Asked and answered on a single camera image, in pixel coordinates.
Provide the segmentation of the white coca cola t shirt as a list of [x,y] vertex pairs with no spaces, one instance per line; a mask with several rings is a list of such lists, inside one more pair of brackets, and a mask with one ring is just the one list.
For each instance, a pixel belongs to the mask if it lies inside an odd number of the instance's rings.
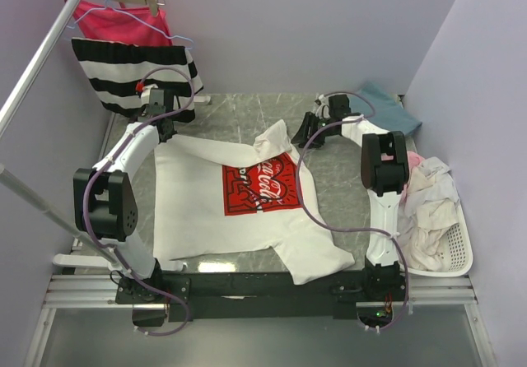
[[273,249],[296,285],[355,263],[320,227],[315,182],[279,120],[251,145],[176,135],[155,149],[160,260]]

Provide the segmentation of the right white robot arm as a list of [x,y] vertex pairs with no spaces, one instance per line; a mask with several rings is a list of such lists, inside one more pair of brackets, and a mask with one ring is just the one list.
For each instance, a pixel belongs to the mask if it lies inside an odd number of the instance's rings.
[[[370,113],[352,112],[350,96],[366,103]],[[298,170],[306,152],[322,147],[327,137],[344,137],[361,148],[361,183],[370,202],[370,226],[364,229],[370,234],[365,269],[373,271],[361,280],[361,290],[370,300],[380,300],[389,292],[390,282],[385,273],[405,267],[397,241],[398,209],[409,180],[404,134],[374,125],[371,119],[375,114],[374,106],[357,93],[322,94],[315,100],[315,109],[305,113],[291,141],[301,148]]]

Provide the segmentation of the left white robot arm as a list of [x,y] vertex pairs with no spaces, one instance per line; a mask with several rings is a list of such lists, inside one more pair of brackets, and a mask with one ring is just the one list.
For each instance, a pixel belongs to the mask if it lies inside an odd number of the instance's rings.
[[175,135],[169,113],[178,109],[177,94],[155,85],[140,93],[142,106],[109,153],[90,169],[73,177],[75,222],[95,246],[115,256],[115,270],[138,279],[135,292],[145,302],[158,301],[165,283],[153,274],[159,263],[137,231],[138,205],[132,180],[147,156]]

